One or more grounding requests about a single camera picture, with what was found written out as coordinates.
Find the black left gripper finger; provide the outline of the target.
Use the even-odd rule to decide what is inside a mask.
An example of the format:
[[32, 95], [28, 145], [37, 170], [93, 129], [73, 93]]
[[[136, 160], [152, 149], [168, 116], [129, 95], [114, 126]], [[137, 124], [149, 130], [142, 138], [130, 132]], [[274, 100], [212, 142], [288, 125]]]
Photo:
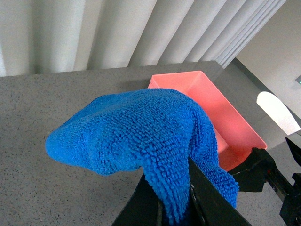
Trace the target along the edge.
[[163, 205], [143, 175], [114, 226], [161, 226]]

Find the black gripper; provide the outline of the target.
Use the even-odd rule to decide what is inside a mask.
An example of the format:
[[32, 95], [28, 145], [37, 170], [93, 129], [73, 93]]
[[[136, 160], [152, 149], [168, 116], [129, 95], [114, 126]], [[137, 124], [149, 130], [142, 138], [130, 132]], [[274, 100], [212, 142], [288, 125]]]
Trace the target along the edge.
[[[189, 158], [190, 222], [192, 226], [249, 226], [250, 223], [215, 189]], [[294, 184], [277, 168], [265, 150], [254, 147], [243, 163], [229, 171], [241, 192], [261, 192], [267, 182], [282, 201], [280, 216], [288, 226], [301, 224], [301, 174], [293, 173]]]

